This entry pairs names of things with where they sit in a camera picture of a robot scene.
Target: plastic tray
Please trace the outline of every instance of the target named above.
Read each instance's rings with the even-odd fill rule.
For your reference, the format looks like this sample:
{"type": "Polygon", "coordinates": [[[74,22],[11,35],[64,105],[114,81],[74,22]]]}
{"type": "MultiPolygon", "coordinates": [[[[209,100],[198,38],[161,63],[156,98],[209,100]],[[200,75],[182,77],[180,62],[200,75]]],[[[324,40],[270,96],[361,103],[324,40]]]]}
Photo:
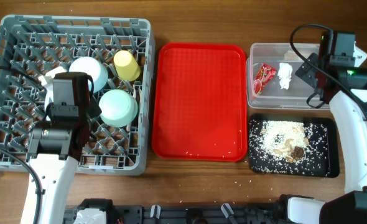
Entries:
{"type": "Polygon", "coordinates": [[[269,170],[276,170],[275,173],[279,174],[337,177],[340,174],[340,163],[338,160],[336,125],[334,121],[329,118],[254,114],[249,119],[249,165],[255,172],[262,172],[261,170],[267,168],[269,170]],[[270,155],[268,155],[267,159],[262,159],[264,153],[255,150],[254,146],[256,146],[257,143],[253,139],[254,136],[259,136],[261,134],[262,121],[295,121],[304,123],[305,127],[309,126],[309,124],[316,124],[317,127],[312,128],[313,135],[309,138],[310,146],[313,146],[316,151],[312,151],[312,154],[306,152],[306,156],[313,157],[313,159],[302,161],[298,165],[287,161],[275,161],[270,155]],[[327,129],[326,137],[322,136],[326,133],[323,131],[324,127],[327,129]],[[318,144],[314,144],[313,142],[318,138],[322,138],[322,141],[318,144]]]}
{"type": "MultiPolygon", "coordinates": [[[[57,66],[68,70],[76,58],[89,56],[102,62],[109,71],[108,83],[95,93],[97,100],[115,88],[130,94],[136,91],[139,115],[129,131],[109,127],[99,117],[91,120],[92,133],[98,142],[83,148],[77,171],[86,174],[144,172],[154,47],[151,25],[145,19],[11,15],[0,25],[0,65],[37,78],[57,66]],[[135,82],[121,82],[114,69],[113,56],[122,49],[131,51],[141,66],[142,75],[135,82]]],[[[13,154],[29,160],[28,130],[44,116],[44,98],[45,92],[39,91],[35,83],[0,70],[0,147],[14,148],[13,154]]],[[[25,171],[3,154],[0,154],[0,170],[25,171]]]]}
{"type": "Polygon", "coordinates": [[[246,56],[235,45],[169,43],[159,54],[154,152],[237,161],[247,149],[246,56]]]}
{"type": "MultiPolygon", "coordinates": [[[[318,44],[295,44],[298,51],[306,58],[311,53],[319,52],[318,44]]],[[[291,49],[289,43],[255,43],[251,46],[250,57],[247,61],[248,105],[252,108],[314,110],[307,105],[307,98],[314,89],[295,75],[295,71],[303,61],[291,49]],[[293,72],[288,90],[281,89],[279,84],[279,63],[289,63],[293,72]],[[254,77],[262,63],[276,68],[275,76],[268,82],[265,89],[256,95],[254,92],[254,77]]],[[[312,98],[311,105],[319,105],[319,95],[312,98]]],[[[323,105],[318,110],[328,110],[328,105],[323,105]]]]}

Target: wood surface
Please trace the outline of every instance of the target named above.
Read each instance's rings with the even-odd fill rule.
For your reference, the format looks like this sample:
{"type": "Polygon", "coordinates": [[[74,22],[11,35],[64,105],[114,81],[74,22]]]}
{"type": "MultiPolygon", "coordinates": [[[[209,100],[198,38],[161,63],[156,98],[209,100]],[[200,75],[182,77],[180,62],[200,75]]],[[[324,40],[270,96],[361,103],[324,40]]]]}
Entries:
{"type": "MultiPolygon", "coordinates": [[[[315,22],[356,32],[356,45],[367,52],[367,1],[0,1],[0,21],[8,14],[145,18],[152,25],[157,49],[168,42],[236,44],[247,56],[253,43],[288,42],[295,27],[315,22]]],[[[319,43],[319,38],[320,30],[310,29],[301,31],[295,41],[319,43]]],[[[273,112],[332,117],[328,111],[249,110],[249,114],[273,112]]],[[[67,205],[77,206],[85,198],[110,198],[116,205],[246,204],[273,201],[281,194],[329,201],[344,193],[341,150],[340,167],[341,174],[334,179],[256,174],[247,158],[166,160],[149,147],[147,169],[139,177],[77,174],[67,205]]],[[[0,172],[0,223],[20,222],[28,177],[28,173],[0,172]]]]}

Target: black plate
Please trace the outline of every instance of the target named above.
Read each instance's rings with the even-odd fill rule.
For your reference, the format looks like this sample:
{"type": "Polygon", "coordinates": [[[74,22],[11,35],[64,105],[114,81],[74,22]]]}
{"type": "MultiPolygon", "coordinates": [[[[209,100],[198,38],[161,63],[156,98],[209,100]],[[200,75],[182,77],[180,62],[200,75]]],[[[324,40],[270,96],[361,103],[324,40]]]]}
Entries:
{"type": "Polygon", "coordinates": [[[331,178],[340,174],[337,129],[332,119],[278,114],[254,114],[249,119],[248,128],[249,165],[253,171],[265,172],[267,169],[270,173],[331,178]],[[296,165],[285,160],[274,160],[272,155],[257,151],[256,147],[258,144],[255,139],[261,135],[263,121],[302,122],[304,127],[314,124],[312,128],[314,134],[309,136],[309,142],[310,147],[316,149],[316,151],[313,151],[312,154],[306,152],[309,161],[304,160],[296,165]]]}

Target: dish rack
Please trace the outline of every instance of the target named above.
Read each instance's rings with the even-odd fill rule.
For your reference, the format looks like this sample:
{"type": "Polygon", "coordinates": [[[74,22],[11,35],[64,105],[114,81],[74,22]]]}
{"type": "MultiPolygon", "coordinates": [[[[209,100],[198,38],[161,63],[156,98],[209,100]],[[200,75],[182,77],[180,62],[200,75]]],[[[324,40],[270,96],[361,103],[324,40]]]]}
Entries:
{"type": "MultiPolygon", "coordinates": [[[[145,19],[9,15],[0,25],[0,65],[38,78],[58,66],[68,70],[79,57],[94,57],[109,73],[105,87],[94,93],[98,101],[113,89],[136,96],[139,112],[129,129],[108,126],[100,117],[91,120],[91,132],[98,140],[83,148],[77,172],[85,174],[145,171],[154,47],[151,24],[145,19]],[[141,67],[136,81],[118,78],[113,56],[119,50],[130,51],[141,67]]],[[[44,117],[45,94],[31,80],[0,70],[0,147],[26,162],[29,130],[44,117]]],[[[25,171],[4,154],[0,170],[25,171]]]]}

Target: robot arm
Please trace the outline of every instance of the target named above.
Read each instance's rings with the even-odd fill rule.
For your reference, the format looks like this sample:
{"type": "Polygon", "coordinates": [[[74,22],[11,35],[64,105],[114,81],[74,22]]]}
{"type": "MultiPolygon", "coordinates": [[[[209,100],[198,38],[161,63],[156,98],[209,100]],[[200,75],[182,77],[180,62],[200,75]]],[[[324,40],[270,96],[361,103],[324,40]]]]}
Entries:
{"type": "MultiPolygon", "coordinates": [[[[367,102],[367,90],[352,90],[367,102]]],[[[342,91],[330,101],[345,161],[345,193],[367,186],[367,123],[359,106],[342,91]]]]}
{"type": "MultiPolygon", "coordinates": [[[[90,102],[88,79],[91,80],[85,73],[56,74],[52,87],[54,101],[45,110],[43,120],[36,122],[29,134],[29,164],[42,186],[37,214],[41,224],[63,222],[67,195],[82,148],[90,137],[87,119],[101,113],[97,104],[90,102]],[[45,120],[48,113],[51,121],[45,120]]],[[[33,222],[38,203],[36,191],[30,178],[21,224],[33,222]]]]}
{"type": "MultiPolygon", "coordinates": [[[[43,188],[39,223],[62,223],[67,195],[78,161],[70,156],[66,160],[60,160],[56,154],[39,154],[37,158],[30,160],[30,166],[40,177],[43,188]]],[[[29,179],[21,224],[32,223],[34,218],[36,189],[31,179],[29,179]]]]}

